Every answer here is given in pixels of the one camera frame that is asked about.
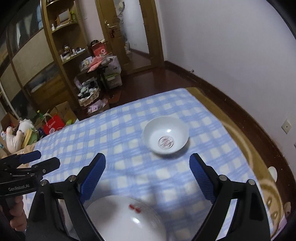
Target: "stuffed toy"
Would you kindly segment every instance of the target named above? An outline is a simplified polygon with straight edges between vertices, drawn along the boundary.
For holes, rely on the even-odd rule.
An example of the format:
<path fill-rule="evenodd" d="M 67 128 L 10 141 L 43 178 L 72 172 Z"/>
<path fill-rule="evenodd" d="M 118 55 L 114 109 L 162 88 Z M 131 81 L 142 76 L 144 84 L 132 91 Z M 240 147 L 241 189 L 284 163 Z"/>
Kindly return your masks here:
<path fill-rule="evenodd" d="M 20 121 L 19 130 L 21 130 L 24 135 L 27 133 L 27 130 L 30 129 L 34 129 L 32 121 L 27 119 Z"/>
<path fill-rule="evenodd" d="M 15 136 L 12 134 L 12 131 L 12 127 L 6 129 L 6 145 L 8 151 L 14 154 L 21 149 L 23 133 L 21 130 L 18 130 Z"/>

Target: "white pipe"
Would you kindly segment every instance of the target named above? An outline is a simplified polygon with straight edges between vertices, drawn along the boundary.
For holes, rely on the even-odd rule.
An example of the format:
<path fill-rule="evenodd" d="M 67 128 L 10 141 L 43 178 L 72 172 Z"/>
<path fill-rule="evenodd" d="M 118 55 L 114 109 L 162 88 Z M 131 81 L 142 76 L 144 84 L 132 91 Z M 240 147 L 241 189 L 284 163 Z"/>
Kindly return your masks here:
<path fill-rule="evenodd" d="M 7 101 L 7 103 L 8 103 L 10 109 L 11 109 L 12 112 L 15 114 L 16 118 L 17 118 L 18 120 L 20 120 L 20 117 L 19 117 L 18 114 L 16 113 L 15 109 L 12 107 L 12 105 L 11 105 L 11 103 L 10 103 L 10 101 L 9 101 L 9 99 L 8 99 L 8 97 L 7 97 L 7 95 L 6 95 L 5 91 L 4 91 L 4 89 L 3 89 L 3 86 L 2 86 L 1 81 L 0 81 L 0 89 L 1 89 L 1 91 L 2 91 L 2 94 L 4 95 L 4 98 L 6 99 L 6 101 Z"/>

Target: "blue gripper pad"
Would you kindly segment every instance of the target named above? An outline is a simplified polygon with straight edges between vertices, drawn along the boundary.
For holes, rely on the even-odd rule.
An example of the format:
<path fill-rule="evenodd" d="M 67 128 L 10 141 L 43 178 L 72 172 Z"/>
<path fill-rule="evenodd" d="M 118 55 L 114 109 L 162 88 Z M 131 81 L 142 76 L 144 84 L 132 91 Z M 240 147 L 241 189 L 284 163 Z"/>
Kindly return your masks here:
<path fill-rule="evenodd" d="M 91 198 L 91 195 L 93 194 L 105 167 L 106 158 L 101 153 L 98 153 L 92 162 L 87 166 L 87 171 L 89 173 L 80 186 L 80 202 L 82 204 Z"/>
<path fill-rule="evenodd" d="M 31 161 L 36 161 L 41 158 L 41 152 L 36 150 L 26 154 L 21 154 L 19 162 L 22 164 L 29 163 Z"/>
<path fill-rule="evenodd" d="M 192 154 L 190 156 L 189 166 L 200 189 L 202 190 L 204 197 L 213 204 L 216 197 L 214 195 L 214 185 L 205 172 L 205 168 L 207 168 L 207 166 L 198 154 Z"/>

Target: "white wall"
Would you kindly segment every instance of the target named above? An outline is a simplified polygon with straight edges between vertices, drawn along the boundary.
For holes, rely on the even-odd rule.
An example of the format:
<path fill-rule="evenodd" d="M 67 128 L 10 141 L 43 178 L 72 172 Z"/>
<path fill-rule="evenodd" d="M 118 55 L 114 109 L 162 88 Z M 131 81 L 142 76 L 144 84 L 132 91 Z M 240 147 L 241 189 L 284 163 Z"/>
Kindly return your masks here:
<path fill-rule="evenodd" d="M 81 15 L 89 43 L 104 39 L 95 0 L 79 0 Z"/>
<path fill-rule="evenodd" d="M 132 49 L 149 53 L 139 0 L 124 0 L 123 25 Z"/>
<path fill-rule="evenodd" d="M 266 0 L 157 0 L 157 7 L 166 60 L 243 107 L 296 176 L 296 40 L 276 10 Z M 286 135 L 287 116 L 294 126 Z"/>

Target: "blue checkered tablecloth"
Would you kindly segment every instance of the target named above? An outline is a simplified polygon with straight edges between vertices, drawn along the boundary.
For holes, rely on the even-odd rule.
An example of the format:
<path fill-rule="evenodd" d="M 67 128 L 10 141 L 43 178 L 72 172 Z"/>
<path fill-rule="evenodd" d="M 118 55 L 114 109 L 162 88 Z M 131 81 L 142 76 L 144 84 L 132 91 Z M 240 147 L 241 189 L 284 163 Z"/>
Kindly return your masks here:
<path fill-rule="evenodd" d="M 152 153 L 141 139 L 148 121 L 161 115 L 176 116 L 189 125 L 188 143 L 171 156 Z M 192 153 L 198 153 L 219 175 L 239 182 L 254 179 L 260 188 L 221 122 L 185 89 L 140 99 L 80 121 L 40 140 L 35 150 L 42 154 L 39 161 L 54 156 L 61 161 L 58 170 L 44 177 L 50 182 L 78 174 L 97 153 L 103 153 L 106 169 L 85 207 L 108 195 L 137 198 L 158 212 L 169 240 L 191 240 L 211 208 L 189 169 Z M 27 194 L 28 209 L 33 197 Z M 218 238 L 227 233 L 235 203 L 233 200 Z"/>

